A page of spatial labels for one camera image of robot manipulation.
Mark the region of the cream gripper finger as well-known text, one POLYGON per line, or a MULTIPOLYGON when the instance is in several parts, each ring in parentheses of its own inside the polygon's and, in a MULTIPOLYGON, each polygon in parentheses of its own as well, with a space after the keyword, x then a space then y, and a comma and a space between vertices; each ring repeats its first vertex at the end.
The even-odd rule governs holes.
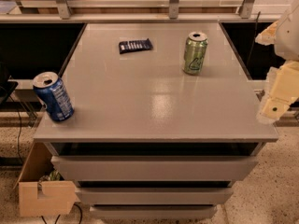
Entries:
POLYGON ((258 33, 255 42, 264 46, 275 45, 277 43, 277 28, 278 21, 271 23, 262 32, 258 33))
POLYGON ((264 85, 256 119, 262 124, 278 121, 299 99, 299 62, 286 61, 280 68, 271 67, 264 85))

